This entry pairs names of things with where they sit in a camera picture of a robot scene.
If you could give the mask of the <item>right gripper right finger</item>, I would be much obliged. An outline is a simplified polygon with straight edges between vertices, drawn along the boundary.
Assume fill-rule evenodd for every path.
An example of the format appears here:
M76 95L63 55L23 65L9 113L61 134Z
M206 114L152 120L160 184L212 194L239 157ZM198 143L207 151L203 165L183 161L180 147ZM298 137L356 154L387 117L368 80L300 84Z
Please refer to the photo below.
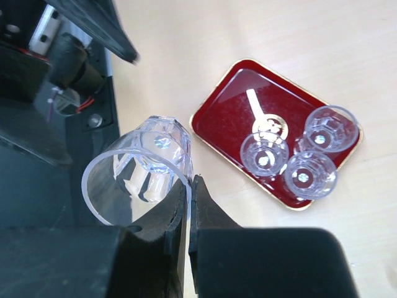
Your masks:
M199 297L357 297L337 238L309 227L244 228L192 183L189 256Z

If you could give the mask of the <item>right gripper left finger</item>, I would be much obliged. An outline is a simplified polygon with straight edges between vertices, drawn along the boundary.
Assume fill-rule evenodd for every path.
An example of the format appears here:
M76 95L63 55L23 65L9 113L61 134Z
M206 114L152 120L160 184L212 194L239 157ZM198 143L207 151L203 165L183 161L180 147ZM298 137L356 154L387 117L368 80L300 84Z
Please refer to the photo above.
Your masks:
M127 227L2 229L1 296L182 297L187 194Z

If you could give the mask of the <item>clear glass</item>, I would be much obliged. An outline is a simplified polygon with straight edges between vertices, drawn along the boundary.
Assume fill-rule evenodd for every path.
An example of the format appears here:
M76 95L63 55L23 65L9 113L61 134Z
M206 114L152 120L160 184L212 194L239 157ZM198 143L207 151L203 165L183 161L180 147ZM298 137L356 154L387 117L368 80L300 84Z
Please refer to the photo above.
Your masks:
M258 177L276 176L287 164L289 147L280 135L272 132L249 134L240 148L243 166Z
M158 205L177 182L191 200L191 136L174 117L152 115L86 167L84 201L104 225L127 226Z
M286 188L297 198L319 200L334 190L338 172L333 161L318 151L293 155L283 172Z
M350 148L359 137L357 119L341 106L322 106L307 118L303 131L310 148L339 153Z

